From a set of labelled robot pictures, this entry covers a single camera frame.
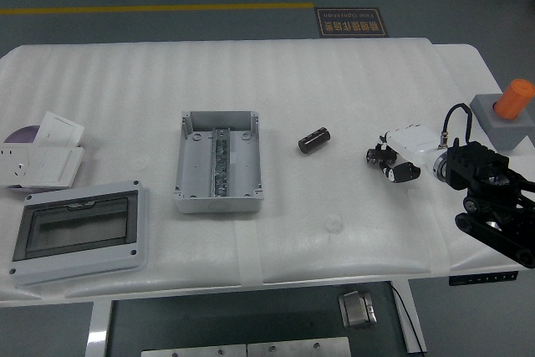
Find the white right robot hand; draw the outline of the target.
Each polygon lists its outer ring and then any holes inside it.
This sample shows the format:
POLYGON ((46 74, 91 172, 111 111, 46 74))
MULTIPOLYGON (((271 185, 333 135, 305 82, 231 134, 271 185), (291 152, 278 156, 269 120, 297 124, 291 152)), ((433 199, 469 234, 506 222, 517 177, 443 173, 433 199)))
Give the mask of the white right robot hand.
POLYGON ((376 166, 393 183, 416 180, 422 171, 446 181, 447 148, 439 135, 423 125, 386 132, 375 148, 368 149, 366 162, 376 166))

